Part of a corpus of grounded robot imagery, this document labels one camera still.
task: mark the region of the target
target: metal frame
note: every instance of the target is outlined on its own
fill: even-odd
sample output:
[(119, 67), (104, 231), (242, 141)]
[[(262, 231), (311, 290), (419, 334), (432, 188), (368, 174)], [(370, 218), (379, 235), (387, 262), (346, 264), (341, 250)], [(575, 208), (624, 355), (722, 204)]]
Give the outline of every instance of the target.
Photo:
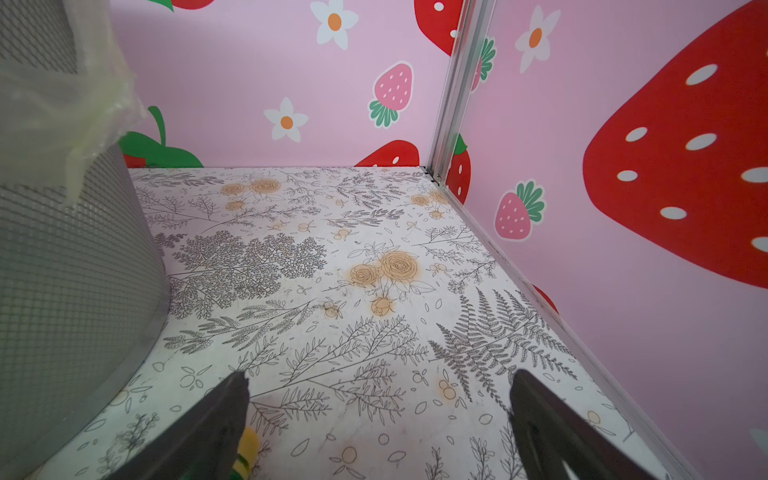
[(458, 130), (462, 126), (469, 92), (472, 89), (472, 79), (480, 60), (480, 49), (491, 23), (495, 3), (496, 0), (464, 1), (435, 134), (432, 135), (429, 162), (426, 165), (427, 173), (440, 185), (445, 185), (451, 167)]

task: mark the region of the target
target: gray mesh cylinder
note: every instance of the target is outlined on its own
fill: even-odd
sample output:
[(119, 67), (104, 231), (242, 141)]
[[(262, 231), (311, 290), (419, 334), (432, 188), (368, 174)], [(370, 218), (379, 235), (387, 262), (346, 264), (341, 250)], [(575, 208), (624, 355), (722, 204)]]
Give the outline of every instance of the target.
[[(2, 0), (0, 58), (74, 73), (61, 0)], [(163, 262), (120, 150), (93, 164), (75, 207), (62, 206), (64, 193), (0, 186), (3, 479), (21, 478), (107, 405), (167, 314)]]

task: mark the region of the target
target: white floor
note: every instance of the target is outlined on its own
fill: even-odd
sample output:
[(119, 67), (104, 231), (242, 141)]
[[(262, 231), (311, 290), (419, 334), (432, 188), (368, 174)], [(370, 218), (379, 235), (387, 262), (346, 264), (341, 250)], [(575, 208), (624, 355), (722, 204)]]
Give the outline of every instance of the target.
[(525, 478), (505, 409), (533, 372), (666, 472), (418, 168), (131, 172), (174, 291), (135, 377), (31, 478), (103, 478), (233, 370), (252, 478)]

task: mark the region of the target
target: pink wall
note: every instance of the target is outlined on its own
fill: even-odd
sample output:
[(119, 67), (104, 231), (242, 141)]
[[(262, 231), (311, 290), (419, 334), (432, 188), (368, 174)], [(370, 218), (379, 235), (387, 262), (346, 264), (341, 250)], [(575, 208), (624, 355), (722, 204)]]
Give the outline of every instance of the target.
[[(162, 111), (167, 145), (206, 167), (350, 166), (405, 140), (425, 164), (449, 56), (419, 29), (414, 2), (392, 0), (383, 8), (330, 0), (358, 17), (343, 26), (346, 50), (333, 39), (318, 43), (321, 22), (311, 3), (215, 0), (171, 11), (149, 0), (113, 0), (118, 42), (142, 101)], [(453, 15), (460, 5), (445, 0), (441, 14)], [(376, 127), (369, 118), (374, 82), (399, 62), (412, 66), (415, 88), (397, 122)], [(273, 140), (264, 114), (279, 110), (284, 98), (308, 117), (298, 143)], [(152, 117), (137, 131), (159, 140)]]

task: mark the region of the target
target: clear plastic wrap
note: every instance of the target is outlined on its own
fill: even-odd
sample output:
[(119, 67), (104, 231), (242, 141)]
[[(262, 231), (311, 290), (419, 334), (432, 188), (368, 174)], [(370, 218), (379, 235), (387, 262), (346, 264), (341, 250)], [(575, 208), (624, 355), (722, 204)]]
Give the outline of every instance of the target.
[(78, 201), (96, 157), (145, 115), (108, 0), (65, 0), (78, 54), (68, 74), (0, 59), (0, 182), (66, 187)]

